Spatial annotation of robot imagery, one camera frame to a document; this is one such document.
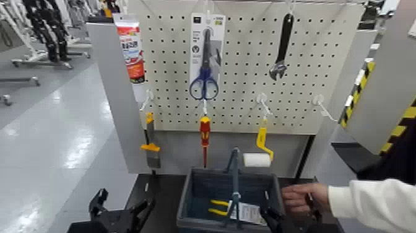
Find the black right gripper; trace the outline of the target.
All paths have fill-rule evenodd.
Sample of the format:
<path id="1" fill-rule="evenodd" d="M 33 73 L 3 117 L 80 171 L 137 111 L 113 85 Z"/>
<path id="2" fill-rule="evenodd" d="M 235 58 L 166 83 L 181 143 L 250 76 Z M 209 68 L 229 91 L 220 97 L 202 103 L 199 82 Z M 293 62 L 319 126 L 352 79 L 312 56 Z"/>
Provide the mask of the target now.
<path id="1" fill-rule="evenodd" d="M 324 232 L 326 224 L 323 223 L 323 216 L 316 206 L 311 193 L 305 196 L 306 204 L 310 209 L 310 216 L 282 216 L 277 210 L 271 207 L 261 207 L 260 215 L 266 221 L 272 233 L 307 233 Z"/>

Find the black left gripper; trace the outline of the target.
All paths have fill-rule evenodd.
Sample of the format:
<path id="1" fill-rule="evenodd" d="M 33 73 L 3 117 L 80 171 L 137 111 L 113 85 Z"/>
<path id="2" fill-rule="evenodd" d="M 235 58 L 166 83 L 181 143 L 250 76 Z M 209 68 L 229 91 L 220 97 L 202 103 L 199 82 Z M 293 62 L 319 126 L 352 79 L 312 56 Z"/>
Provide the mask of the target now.
<path id="1" fill-rule="evenodd" d="M 95 219 L 101 212 L 106 211 L 104 202 L 107 200 L 108 191 L 99 189 L 89 203 L 89 215 Z M 93 221 L 73 222 L 67 229 L 67 233 L 137 233 L 140 232 L 148 220 L 156 204 L 155 198 L 144 199 L 130 209 L 129 218 L 96 219 Z"/>

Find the person's bare hand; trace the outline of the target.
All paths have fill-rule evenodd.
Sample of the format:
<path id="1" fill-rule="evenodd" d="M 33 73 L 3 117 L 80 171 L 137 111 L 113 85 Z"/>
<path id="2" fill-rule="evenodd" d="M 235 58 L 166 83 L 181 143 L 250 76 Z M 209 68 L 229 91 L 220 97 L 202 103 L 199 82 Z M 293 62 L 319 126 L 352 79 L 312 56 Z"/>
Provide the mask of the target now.
<path id="1" fill-rule="evenodd" d="M 282 199 L 286 209 L 291 213 L 306 214 L 312 212 L 310 205 L 306 202 L 308 195 L 312 197 L 316 203 L 315 207 L 320 211 L 331 212 L 327 185 L 322 183 L 305 183 L 291 185 L 282 189 Z"/>

